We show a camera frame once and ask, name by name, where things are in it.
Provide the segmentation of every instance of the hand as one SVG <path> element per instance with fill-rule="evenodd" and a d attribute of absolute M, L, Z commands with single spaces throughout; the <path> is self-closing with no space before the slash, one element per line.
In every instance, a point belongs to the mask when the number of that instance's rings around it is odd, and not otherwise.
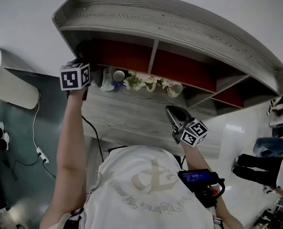
<path fill-rule="evenodd" d="M 72 90 L 69 93 L 68 99 L 74 99 L 75 101 L 82 101 L 83 95 L 86 91 L 86 87 L 80 90 Z"/>

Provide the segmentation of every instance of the vase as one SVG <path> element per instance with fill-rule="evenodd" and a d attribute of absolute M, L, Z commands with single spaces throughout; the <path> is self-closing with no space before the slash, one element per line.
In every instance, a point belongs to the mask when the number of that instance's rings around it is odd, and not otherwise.
<path fill-rule="evenodd" d="M 153 83 L 153 84 L 152 84 L 152 88 L 151 88 L 151 89 L 149 89 L 149 87 L 147 86 L 147 90 L 148 90 L 149 92 L 155 91 L 155 88 L 156 88 L 156 83 Z"/>
<path fill-rule="evenodd" d="M 169 97 L 176 98 L 183 91 L 183 85 L 179 82 L 176 82 L 174 86 L 167 88 L 167 94 Z"/>

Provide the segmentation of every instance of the red shelf panel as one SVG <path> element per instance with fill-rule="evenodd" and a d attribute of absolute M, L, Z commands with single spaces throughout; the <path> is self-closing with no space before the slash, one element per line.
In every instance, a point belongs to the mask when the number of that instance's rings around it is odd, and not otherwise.
<path fill-rule="evenodd" d="M 244 108 L 244 100 L 242 99 L 241 94 L 236 86 L 232 86 L 213 96 L 212 99 L 216 99 L 239 108 Z"/>
<path fill-rule="evenodd" d="M 157 50 L 151 73 L 211 92 L 217 89 L 208 65 L 163 50 Z"/>
<path fill-rule="evenodd" d="M 126 42 L 94 39 L 99 64 L 147 73 L 152 49 Z"/>

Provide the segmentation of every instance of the cable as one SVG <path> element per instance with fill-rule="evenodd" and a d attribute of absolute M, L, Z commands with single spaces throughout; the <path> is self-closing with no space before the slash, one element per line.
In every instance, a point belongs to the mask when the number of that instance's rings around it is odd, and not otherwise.
<path fill-rule="evenodd" d="M 19 163 L 19 164 L 21 164 L 21 165 L 23 165 L 23 166 L 26 166 L 26 167 L 28 167 L 28 166 L 33 166 L 33 165 L 35 165 L 35 164 L 38 163 L 38 158 L 39 158 L 39 156 L 40 156 L 40 154 L 37 155 L 36 161 L 35 161 L 34 163 L 31 163 L 31 164 L 25 164 L 25 163 L 23 163 L 23 162 L 21 162 L 21 161 L 15 160 L 15 161 L 14 161 L 14 164 L 13 164 L 13 168 L 10 168 L 10 164 L 9 164 L 9 162 L 8 162 L 7 160 L 2 160 L 2 159 L 0 159 L 0 161 L 2 161 L 2 163 L 3 163 L 6 167 L 8 167 L 8 168 L 10 169 L 10 171 L 11 171 L 11 173 L 12 173 L 13 179 L 14 179 L 15 181 L 17 181 L 17 176 L 16 176 L 16 174 L 15 174 L 15 172 L 14 172 L 16 163 Z"/>
<path fill-rule="evenodd" d="M 45 166 L 45 160 L 46 160 L 46 159 L 44 159 L 44 160 L 42 161 L 42 166 L 45 168 L 46 171 L 49 172 L 49 174 L 50 174 L 51 176 L 53 176 L 54 178 L 56 178 L 55 175 L 52 174 L 52 173 L 46 168 L 46 166 Z"/>
<path fill-rule="evenodd" d="M 38 149 L 36 143 L 35 143 L 35 138 L 34 138 L 34 124 L 35 124 L 35 120 L 36 120 L 36 116 L 37 116 L 37 113 L 38 111 L 40 110 L 40 100 L 41 100 L 41 93 L 40 93 L 40 96 L 39 96 L 39 99 L 38 99 L 38 109 L 35 113 L 35 116 L 34 116 L 34 120 L 33 120 L 33 125 L 32 125 L 32 130 L 33 130 L 33 143 L 34 143 L 34 146 L 36 147 L 36 149 Z"/>
<path fill-rule="evenodd" d="M 97 141 L 98 141 L 98 145 L 99 145 L 101 160 L 102 160 L 102 163 L 103 163 L 103 162 L 104 162 L 104 159 L 103 159 L 102 149 L 101 149 L 100 140 L 99 140 L 99 136 L 98 136 L 97 130 L 95 129 L 95 127 L 93 126 L 93 124 L 91 124 L 88 120 L 85 119 L 84 116 L 82 116 L 82 119 L 84 119 L 85 122 L 88 123 L 88 124 L 93 128 L 93 130 L 94 130 L 94 132 L 95 132 L 95 135 L 96 135 Z"/>
<path fill-rule="evenodd" d="M 181 168 L 182 170 L 184 170 L 184 169 L 183 169 L 183 164 L 184 164 L 185 159 L 186 159 L 186 155 L 184 156 L 183 161 L 182 161 L 181 164 L 180 164 L 180 168 Z"/>

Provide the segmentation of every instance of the jeans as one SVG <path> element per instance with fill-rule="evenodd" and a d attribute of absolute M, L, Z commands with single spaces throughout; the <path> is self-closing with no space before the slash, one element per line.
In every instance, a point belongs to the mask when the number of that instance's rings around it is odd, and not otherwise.
<path fill-rule="evenodd" d="M 254 149 L 254 153 L 259 157 L 280 157 L 283 155 L 283 138 L 278 137 L 262 137 L 258 138 Z"/>
<path fill-rule="evenodd" d="M 232 172 L 245 180 L 276 187 L 276 180 L 282 160 L 283 158 L 259 158 L 244 154 L 240 155 L 238 159 L 239 166 L 235 167 Z M 266 171 L 255 171 L 247 167 L 256 167 Z"/>

